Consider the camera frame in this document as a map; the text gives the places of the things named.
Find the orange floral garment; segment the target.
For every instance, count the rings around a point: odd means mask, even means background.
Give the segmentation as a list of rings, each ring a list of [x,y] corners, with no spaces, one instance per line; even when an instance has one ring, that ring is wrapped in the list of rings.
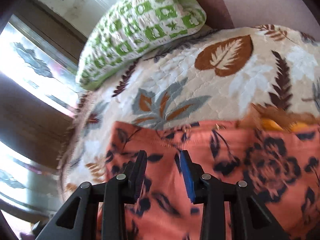
[[[198,239],[202,206],[191,203],[180,152],[217,179],[244,180],[291,239],[319,239],[319,126],[287,133],[239,129],[231,121],[201,121],[166,130],[115,122],[106,178],[120,174],[144,150],[142,195],[125,209],[129,239]]]

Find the leaf pattern fleece blanket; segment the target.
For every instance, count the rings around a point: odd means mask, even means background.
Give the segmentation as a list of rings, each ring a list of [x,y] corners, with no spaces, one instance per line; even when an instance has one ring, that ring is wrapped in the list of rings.
[[[198,33],[161,46],[82,94],[60,160],[67,199],[103,182],[116,121],[152,129],[242,118],[251,104],[319,115],[319,39],[266,24]]]

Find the stained glass window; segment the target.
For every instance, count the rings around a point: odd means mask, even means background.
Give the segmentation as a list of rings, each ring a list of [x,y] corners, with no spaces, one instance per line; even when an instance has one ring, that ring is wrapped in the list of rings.
[[[77,113],[76,64],[15,15],[1,32],[1,72],[61,113]]]

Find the green white patterned pillow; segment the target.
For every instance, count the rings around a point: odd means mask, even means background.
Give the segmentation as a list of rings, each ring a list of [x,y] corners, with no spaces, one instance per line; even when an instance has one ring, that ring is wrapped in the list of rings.
[[[94,90],[148,52],[197,33],[206,19],[197,0],[118,0],[89,35],[75,81]]]

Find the pink bolster cushion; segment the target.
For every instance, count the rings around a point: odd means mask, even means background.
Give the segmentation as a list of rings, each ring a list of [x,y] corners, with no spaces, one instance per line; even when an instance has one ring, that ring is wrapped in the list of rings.
[[[303,0],[197,0],[216,29],[283,25],[319,37],[319,22]]]

